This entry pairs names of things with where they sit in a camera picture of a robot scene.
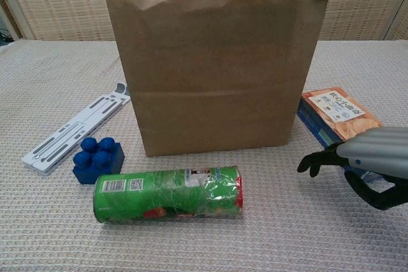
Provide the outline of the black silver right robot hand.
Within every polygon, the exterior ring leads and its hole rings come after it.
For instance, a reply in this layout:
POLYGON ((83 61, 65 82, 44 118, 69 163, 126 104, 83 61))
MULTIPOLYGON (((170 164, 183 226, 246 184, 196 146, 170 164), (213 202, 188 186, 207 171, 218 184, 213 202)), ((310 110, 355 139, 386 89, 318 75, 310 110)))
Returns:
POLYGON ((324 150, 303 157, 297 172, 310 171, 313 178, 321 166, 352 167, 381 175, 394 186, 383 192, 371 189, 354 171, 344 176, 354 192, 378 210, 407 203, 407 128, 376 127, 345 141, 329 145, 324 150))

